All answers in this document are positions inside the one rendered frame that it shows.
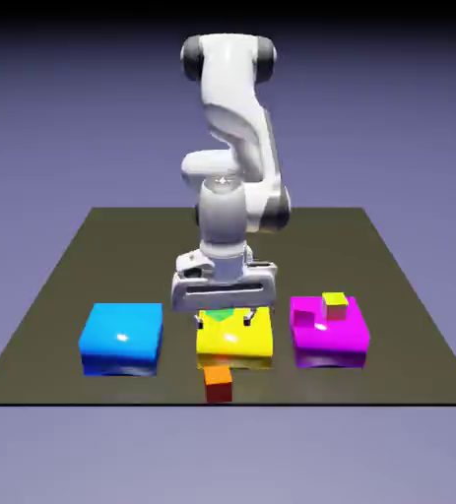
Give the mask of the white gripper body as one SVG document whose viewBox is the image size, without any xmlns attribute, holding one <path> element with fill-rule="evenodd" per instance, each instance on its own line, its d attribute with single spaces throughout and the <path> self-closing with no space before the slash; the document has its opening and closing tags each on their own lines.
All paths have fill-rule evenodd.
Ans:
<svg viewBox="0 0 456 504">
<path fill-rule="evenodd" d="M 217 281 L 206 269 L 189 268 L 173 275 L 171 307 L 179 312 L 198 312 L 273 306 L 277 272 L 274 263 L 251 262 L 243 266 L 238 279 Z"/>
</svg>

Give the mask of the small orange cube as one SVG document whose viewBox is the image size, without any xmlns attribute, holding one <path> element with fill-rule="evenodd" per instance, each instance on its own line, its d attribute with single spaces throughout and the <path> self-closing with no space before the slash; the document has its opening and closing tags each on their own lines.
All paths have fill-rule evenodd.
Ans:
<svg viewBox="0 0 456 504">
<path fill-rule="evenodd" d="M 204 385 L 206 401 L 209 404 L 230 403 L 232 401 L 232 376 L 228 366 L 205 366 Z"/>
</svg>

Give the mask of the large blue box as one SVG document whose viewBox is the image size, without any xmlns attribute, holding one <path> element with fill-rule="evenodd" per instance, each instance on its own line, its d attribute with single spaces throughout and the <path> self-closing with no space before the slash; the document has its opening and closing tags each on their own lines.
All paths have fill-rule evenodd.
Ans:
<svg viewBox="0 0 456 504">
<path fill-rule="evenodd" d="M 87 376 L 154 376 L 163 339 L 159 303 L 96 303 L 78 341 Z"/>
</svg>

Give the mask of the large magenta box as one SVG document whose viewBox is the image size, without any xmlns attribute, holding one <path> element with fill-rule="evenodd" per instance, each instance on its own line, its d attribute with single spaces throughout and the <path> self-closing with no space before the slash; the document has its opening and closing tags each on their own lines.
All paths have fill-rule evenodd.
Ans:
<svg viewBox="0 0 456 504">
<path fill-rule="evenodd" d="M 323 296 L 292 296 L 290 328 L 298 368 L 363 368 L 369 330 L 357 300 L 347 296 L 345 316 L 330 320 Z"/>
</svg>

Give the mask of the small yellow cube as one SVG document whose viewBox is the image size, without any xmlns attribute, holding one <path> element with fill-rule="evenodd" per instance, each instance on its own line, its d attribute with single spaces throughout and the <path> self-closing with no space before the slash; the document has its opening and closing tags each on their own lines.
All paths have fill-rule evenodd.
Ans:
<svg viewBox="0 0 456 504">
<path fill-rule="evenodd" d="M 341 291 L 322 293 L 322 311 L 327 321 L 343 321 L 347 318 L 349 301 Z"/>
</svg>

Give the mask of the large yellow box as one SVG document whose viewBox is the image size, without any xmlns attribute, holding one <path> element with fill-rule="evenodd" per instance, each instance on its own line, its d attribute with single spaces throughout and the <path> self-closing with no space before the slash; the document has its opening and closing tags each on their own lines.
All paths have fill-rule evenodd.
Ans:
<svg viewBox="0 0 456 504">
<path fill-rule="evenodd" d="M 268 307 L 259 307 L 249 327 L 243 325 L 248 308 L 233 308 L 234 314 L 215 322 L 199 313 L 204 327 L 196 332 L 199 368 L 225 365 L 233 369 L 267 370 L 273 360 L 273 331 Z"/>
</svg>

